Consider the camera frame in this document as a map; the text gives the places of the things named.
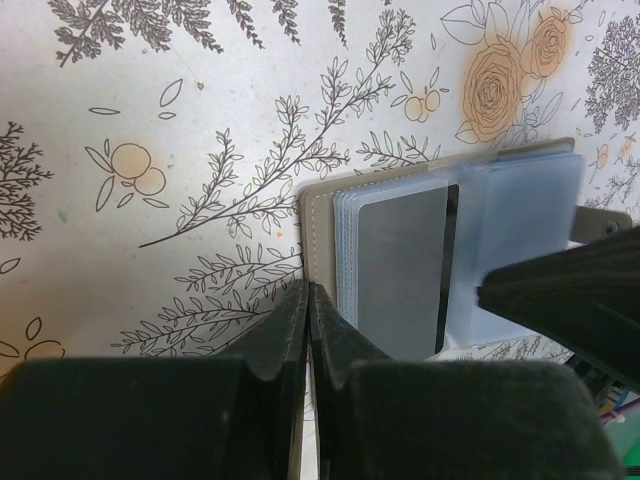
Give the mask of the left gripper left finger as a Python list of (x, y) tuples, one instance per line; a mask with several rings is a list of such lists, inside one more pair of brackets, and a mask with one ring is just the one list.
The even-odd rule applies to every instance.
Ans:
[(1, 385), (5, 479), (295, 479), (308, 286), (211, 357), (26, 361)]

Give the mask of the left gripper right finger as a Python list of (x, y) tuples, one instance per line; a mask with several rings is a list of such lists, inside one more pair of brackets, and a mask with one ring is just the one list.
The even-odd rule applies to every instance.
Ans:
[(308, 322), (323, 479), (620, 479), (586, 385), (548, 361), (390, 359), (319, 284)]

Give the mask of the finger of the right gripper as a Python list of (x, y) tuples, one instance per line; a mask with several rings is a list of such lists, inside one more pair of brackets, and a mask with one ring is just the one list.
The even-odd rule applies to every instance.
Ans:
[(639, 390), (639, 229), (489, 272), (480, 308)]

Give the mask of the grey card holder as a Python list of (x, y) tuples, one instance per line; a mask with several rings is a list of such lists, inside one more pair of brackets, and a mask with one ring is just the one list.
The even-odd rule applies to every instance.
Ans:
[(632, 224), (578, 204), (583, 164), (565, 137), (309, 185), (298, 197), (305, 278), (395, 359), (528, 339), (478, 305), (486, 274)]

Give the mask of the black card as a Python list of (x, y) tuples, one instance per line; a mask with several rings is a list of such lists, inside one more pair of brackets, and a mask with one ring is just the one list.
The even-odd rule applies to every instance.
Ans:
[(459, 187), (386, 192), (359, 207), (357, 328), (395, 360), (436, 352), (441, 281)]

